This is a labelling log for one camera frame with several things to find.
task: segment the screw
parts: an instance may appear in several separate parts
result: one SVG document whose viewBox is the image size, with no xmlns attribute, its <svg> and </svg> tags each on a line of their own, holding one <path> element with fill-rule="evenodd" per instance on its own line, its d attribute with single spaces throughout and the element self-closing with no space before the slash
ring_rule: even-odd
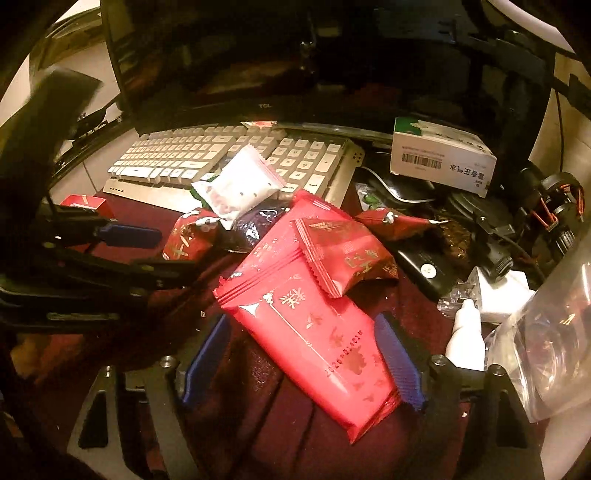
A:
<svg viewBox="0 0 591 480">
<path fill-rule="evenodd" d="M 505 373 L 503 372 L 503 367 L 501 367 L 500 365 L 493 365 L 492 373 L 497 377 L 502 377 L 503 375 L 505 375 Z"/>
<path fill-rule="evenodd" d="M 176 366 L 177 359 L 171 355 L 166 355 L 160 359 L 160 366 L 162 368 L 170 368 Z"/>
<path fill-rule="evenodd" d="M 431 361 L 435 365 L 438 365 L 439 367 L 442 367 L 443 365 L 445 365 L 447 363 L 447 358 L 445 358 L 444 355 L 433 355 L 431 357 Z"/>
</svg>

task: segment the barcode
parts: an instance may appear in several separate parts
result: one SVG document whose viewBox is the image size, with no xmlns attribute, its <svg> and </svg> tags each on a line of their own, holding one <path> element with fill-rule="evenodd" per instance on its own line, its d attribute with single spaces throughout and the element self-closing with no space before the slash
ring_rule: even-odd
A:
<svg viewBox="0 0 591 480">
<path fill-rule="evenodd" d="M 407 163 L 414 163 L 423 167 L 436 168 L 441 170 L 441 160 L 436 158 L 419 157 L 418 155 L 411 155 L 409 153 L 402 154 L 402 161 Z"/>
</svg>

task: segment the computer mouse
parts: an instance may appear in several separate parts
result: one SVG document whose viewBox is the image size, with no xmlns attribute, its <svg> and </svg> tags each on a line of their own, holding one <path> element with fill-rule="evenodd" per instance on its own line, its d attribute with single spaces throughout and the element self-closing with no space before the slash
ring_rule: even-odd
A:
<svg viewBox="0 0 591 480">
<path fill-rule="evenodd" d="M 394 175 L 389 171 L 389 162 L 384 166 L 363 166 L 372 177 L 398 202 L 427 203 L 435 200 L 435 187 L 430 181 Z"/>
</svg>

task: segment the red candy wrapper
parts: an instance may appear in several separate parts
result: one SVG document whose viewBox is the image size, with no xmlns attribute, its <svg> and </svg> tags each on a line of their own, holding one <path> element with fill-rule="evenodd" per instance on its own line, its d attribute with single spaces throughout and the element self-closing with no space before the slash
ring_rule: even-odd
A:
<svg viewBox="0 0 591 480">
<path fill-rule="evenodd" d="M 213 293 L 354 442 L 401 401 L 376 346 L 373 320 L 318 285 L 291 224 L 302 217 L 350 220 L 313 195 L 296 193 L 291 210 Z"/>
<path fill-rule="evenodd" d="M 215 213 L 207 210 L 194 210 L 179 217 L 162 251 L 163 258 L 201 260 L 213 245 L 218 221 Z"/>
<path fill-rule="evenodd" d="M 332 299 L 373 278 L 398 278 L 392 254 L 367 227 L 353 220 L 298 218 L 300 247 L 316 280 Z"/>
<path fill-rule="evenodd" d="M 355 220 L 364 224 L 382 240 L 402 240 L 440 223 L 426 218 L 410 217 L 391 208 L 377 208 L 358 214 Z"/>
</svg>

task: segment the white snack package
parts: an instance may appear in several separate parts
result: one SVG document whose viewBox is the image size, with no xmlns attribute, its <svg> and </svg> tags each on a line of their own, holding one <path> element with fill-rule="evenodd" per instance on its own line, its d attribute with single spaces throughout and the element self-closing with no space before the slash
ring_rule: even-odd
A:
<svg viewBox="0 0 591 480">
<path fill-rule="evenodd" d="M 193 188 L 230 229 L 235 220 L 285 186 L 252 145 L 246 145 L 212 181 L 196 181 Z"/>
</svg>

